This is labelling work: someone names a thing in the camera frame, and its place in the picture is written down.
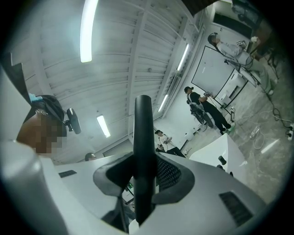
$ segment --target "gray floor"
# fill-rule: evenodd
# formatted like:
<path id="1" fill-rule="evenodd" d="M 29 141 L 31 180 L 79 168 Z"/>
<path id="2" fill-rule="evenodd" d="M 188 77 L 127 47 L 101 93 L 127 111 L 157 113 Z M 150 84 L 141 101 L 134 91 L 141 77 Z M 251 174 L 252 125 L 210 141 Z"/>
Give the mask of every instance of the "gray floor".
<path id="1" fill-rule="evenodd" d="M 293 84 L 290 65 L 286 62 L 279 62 L 277 73 L 280 79 L 277 82 L 273 70 L 266 62 L 262 62 L 273 80 L 274 94 L 271 97 L 272 102 L 280 110 L 283 119 L 294 121 Z M 284 176 L 290 163 L 294 140 L 289 141 L 285 135 L 286 129 L 281 121 L 275 121 L 272 116 L 272 104 L 265 94 L 261 92 L 261 87 L 255 88 L 250 83 L 247 83 L 230 105 L 230 107 L 232 106 L 236 109 L 236 126 L 235 130 L 230 133 L 230 137 L 238 145 L 248 162 L 246 165 L 248 186 L 265 202 L 270 203 L 275 199 L 285 182 Z M 251 140 L 250 134 L 258 125 L 257 123 L 262 134 L 259 134 L 255 140 Z M 186 144 L 183 152 L 192 148 L 187 154 L 190 157 L 195 151 L 208 145 L 219 136 L 220 134 L 217 131 L 207 128 L 205 132 L 196 134 L 194 139 Z M 274 141 L 276 141 L 275 145 L 262 154 L 261 150 Z"/>

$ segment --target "white shirt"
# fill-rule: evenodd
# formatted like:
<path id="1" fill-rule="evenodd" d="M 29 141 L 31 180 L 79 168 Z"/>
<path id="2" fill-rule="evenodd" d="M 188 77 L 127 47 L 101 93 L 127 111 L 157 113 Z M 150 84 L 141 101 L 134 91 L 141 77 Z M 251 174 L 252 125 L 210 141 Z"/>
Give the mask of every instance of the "white shirt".
<path id="1" fill-rule="evenodd" d="M 157 143 L 159 145 L 162 145 L 164 147 L 164 151 L 167 152 L 168 150 L 171 150 L 173 148 L 175 148 L 175 146 L 173 145 L 173 143 L 170 141 L 167 144 L 164 144 L 164 142 L 168 139 L 168 137 L 166 135 L 163 136 L 159 136 L 157 139 Z"/>
<path id="2" fill-rule="evenodd" d="M 220 52 L 232 61 L 240 63 L 241 65 L 247 65 L 247 59 L 250 54 L 245 52 L 241 46 L 219 42 L 216 47 Z"/>

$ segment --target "wheelchair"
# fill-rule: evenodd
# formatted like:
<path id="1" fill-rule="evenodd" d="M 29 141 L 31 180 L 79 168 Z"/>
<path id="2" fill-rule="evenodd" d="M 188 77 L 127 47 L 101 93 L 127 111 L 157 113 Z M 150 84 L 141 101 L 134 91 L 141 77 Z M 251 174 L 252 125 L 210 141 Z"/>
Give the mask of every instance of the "wheelchair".
<path id="1" fill-rule="evenodd" d="M 211 128 L 215 126 L 214 119 L 209 112 L 205 112 L 202 104 L 198 105 L 191 102 L 189 105 L 191 114 L 200 122 L 200 124 L 204 124 L 206 122 Z"/>

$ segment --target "ceiling light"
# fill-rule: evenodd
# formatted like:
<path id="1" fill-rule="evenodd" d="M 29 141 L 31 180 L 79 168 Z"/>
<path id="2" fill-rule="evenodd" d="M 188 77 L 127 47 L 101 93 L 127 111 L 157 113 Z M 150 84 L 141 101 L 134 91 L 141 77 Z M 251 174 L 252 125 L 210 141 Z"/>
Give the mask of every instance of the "ceiling light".
<path id="1" fill-rule="evenodd" d="M 98 121 L 98 123 L 99 123 L 99 125 L 100 125 L 100 127 L 101 127 L 101 129 L 102 129 L 102 131 L 103 131 L 103 133 L 105 135 L 105 137 L 108 138 L 110 136 L 110 133 L 108 131 L 106 122 L 104 120 L 104 116 L 103 115 L 98 116 L 97 117 L 97 121 Z"/>
<path id="2" fill-rule="evenodd" d="M 186 49 L 185 49 L 185 52 L 183 54 L 183 57 L 181 59 L 181 62 L 179 63 L 179 66 L 177 68 L 177 71 L 179 71 L 181 69 L 181 66 L 182 66 L 182 63 L 184 62 L 184 59 L 186 57 L 186 54 L 187 54 L 187 51 L 188 51 L 188 48 L 189 48 L 189 44 L 187 43 L 187 46 L 186 46 Z"/>
<path id="3" fill-rule="evenodd" d="M 79 35 L 79 53 L 81 62 L 92 61 L 92 29 L 98 0 L 86 0 Z"/>
<path id="4" fill-rule="evenodd" d="M 162 101 L 161 106 L 160 106 L 160 108 L 158 109 L 158 112 L 160 112 L 160 110 L 162 109 L 162 106 L 164 105 L 164 102 L 165 102 L 167 96 L 168 96 L 168 95 L 165 95 L 164 100 Z"/>
<path id="5" fill-rule="evenodd" d="M 275 143 L 277 143 L 280 139 L 275 140 L 274 142 L 270 143 L 267 147 L 265 147 L 263 150 L 261 150 L 261 153 L 265 153 L 266 151 L 268 151 L 271 147 L 273 147 L 275 145 Z"/>

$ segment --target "white ceiling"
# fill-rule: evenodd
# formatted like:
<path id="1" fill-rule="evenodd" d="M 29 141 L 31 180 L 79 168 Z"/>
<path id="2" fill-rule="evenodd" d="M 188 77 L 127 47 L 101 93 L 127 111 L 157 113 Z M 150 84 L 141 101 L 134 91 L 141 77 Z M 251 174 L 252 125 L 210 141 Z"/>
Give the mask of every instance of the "white ceiling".
<path id="1" fill-rule="evenodd" d="M 82 129 L 68 133 L 56 162 L 77 162 L 130 134 L 138 95 L 150 96 L 154 117 L 161 115 L 158 106 L 186 43 L 199 32 L 177 2 L 99 0 L 88 63 L 79 58 L 84 0 L 47 0 L 23 20 L 7 49 L 13 64 L 23 63 L 29 92 L 55 95 L 64 110 L 76 111 Z M 98 114 L 111 137 L 101 131 Z"/>

